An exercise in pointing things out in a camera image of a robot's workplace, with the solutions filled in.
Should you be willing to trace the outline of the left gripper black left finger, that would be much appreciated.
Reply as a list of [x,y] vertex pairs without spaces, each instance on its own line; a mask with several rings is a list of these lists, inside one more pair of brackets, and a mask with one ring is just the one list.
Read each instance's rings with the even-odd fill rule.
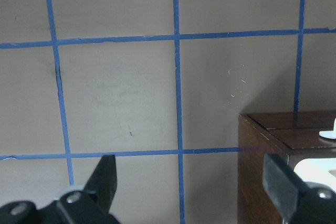
[[81,190],[69,191],[56,206],[64,223],[116,223],[109,213],[117,190],[114,155],[104,155]]

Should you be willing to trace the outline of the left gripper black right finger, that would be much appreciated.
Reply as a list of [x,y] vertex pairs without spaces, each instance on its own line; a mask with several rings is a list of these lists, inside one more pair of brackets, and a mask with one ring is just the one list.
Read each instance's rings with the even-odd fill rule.
[[307,158],[290,168],[266,154],[263,187],[285,223],[335,223],[335,158]]

